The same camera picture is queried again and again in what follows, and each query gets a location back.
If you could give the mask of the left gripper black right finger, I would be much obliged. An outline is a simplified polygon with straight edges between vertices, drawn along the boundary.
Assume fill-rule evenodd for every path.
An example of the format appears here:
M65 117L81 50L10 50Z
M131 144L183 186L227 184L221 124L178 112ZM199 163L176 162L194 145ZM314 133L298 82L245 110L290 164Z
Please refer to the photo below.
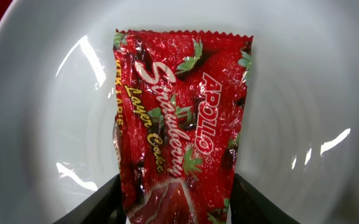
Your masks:
M230 210L232 224L299 224L237 173Z

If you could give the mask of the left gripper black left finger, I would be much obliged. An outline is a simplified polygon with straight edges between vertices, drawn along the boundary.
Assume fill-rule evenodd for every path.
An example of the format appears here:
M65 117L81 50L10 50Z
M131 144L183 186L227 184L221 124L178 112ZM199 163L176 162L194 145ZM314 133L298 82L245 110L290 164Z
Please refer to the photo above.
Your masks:
M119 174L54 224L125 224Z

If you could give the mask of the red strawberry cake wrapper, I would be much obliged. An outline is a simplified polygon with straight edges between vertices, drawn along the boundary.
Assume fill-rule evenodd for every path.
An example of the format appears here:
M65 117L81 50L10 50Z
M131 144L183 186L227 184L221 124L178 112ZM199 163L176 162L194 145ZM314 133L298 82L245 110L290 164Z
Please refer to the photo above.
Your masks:
M131 223L225 223L245 110L246 35L117 31L118 157Z

